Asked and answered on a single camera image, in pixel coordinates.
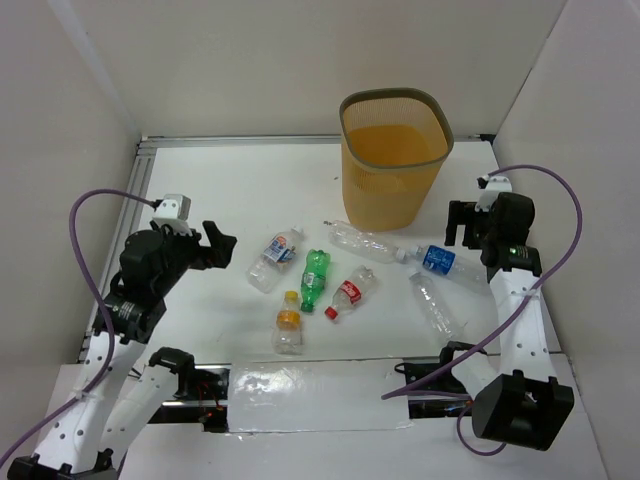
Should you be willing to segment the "green plastic bottle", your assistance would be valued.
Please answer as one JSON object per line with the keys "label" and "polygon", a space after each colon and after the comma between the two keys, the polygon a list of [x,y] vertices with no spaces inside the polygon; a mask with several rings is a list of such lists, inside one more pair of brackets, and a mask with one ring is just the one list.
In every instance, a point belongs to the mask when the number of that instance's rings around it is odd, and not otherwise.
{"label": "green plastic bottle", "polygon": [[301,278],[301,311],[312,313],[324,293],[331,255],[324,250],[311,249]]}

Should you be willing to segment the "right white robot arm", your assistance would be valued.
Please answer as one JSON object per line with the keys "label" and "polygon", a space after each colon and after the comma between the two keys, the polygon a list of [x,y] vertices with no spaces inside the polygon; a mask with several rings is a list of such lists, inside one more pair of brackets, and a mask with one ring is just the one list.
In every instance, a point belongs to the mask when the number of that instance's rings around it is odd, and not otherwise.
{"label": "right white robot arm", "polygon": [[516,193],[499,193],[489,206],[450,202],[445,243],[453,245],[462,227],[463,246],[481,253],[498,312],[500,364],[493,368],[482,351],[449,343],[436,379],[448,392],[465,387],[477,437],[546,451],[574,407],[574,393],[559,382],[546,341],[536,284],[540,256],[526,243],[534,217],[533,201]]}

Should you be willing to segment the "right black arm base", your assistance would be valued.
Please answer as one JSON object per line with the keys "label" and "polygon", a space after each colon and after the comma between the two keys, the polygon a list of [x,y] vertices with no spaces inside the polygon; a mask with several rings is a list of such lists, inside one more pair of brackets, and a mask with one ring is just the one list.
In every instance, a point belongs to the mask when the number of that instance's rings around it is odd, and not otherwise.
{"label": "right black arm base", "polygon": [[[439,368],[435,358],[403,361],[394,366],[406,384],[413,383]],[[451,373],[443,374],[426,386],[419,387],[407,397],[411,420],[457,417],[471,404],[471,399]]]}

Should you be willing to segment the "small bottle yellow cap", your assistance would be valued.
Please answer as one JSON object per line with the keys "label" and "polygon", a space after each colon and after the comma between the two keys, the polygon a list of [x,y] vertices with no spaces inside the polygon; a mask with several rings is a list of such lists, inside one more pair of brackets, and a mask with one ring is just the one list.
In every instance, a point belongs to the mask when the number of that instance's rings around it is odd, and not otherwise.
{"label": "small bottle yellow cap", "polygon": [[280,355],[299,355],[302,351],[302,321],[296,291],[289,290],[284,294],[276,315],[272,346]]}

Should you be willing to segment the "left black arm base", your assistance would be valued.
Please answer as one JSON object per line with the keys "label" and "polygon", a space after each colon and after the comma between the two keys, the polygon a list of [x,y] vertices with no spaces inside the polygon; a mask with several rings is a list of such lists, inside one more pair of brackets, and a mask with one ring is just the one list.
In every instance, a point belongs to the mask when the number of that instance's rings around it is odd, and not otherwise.
{"label": "left black arm base", "polygon": [[164,401],[151,425],[198,426],[207,433],[227,433],[230,365],[197,365],[184,393]]}

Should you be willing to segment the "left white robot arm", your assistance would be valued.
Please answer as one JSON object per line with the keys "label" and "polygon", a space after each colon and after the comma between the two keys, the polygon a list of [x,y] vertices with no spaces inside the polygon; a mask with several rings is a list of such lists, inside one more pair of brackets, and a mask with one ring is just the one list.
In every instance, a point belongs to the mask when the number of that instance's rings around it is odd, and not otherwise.
{"label": "left white robot arm", "polygon": [[28,456],[15,458],[10,479],[116,479],[126,453],[169,396],[196,390],[192,354],[162,347],[133,388],[122,388],[166,311],[165,298],[188,270],[226,268],[237,239],[206,221],[203,235],[183,223],[152,222],[131,234],[120,268],[93,324],[84,365],[65,409]]}

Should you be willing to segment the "clear unlabelled plastic bottle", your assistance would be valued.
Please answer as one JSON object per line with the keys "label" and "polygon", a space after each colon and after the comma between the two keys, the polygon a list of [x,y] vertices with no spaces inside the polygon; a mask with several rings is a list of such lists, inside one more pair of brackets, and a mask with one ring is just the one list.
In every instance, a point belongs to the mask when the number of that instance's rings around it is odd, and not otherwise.
{"label": "clear unlabelled plastic bottle", "polygon": [[410,270],[408,278],[422,322],[433,341],[444,347],[449,341],[461,340],[464,326],[454,318],[433,280],[418,270]]}

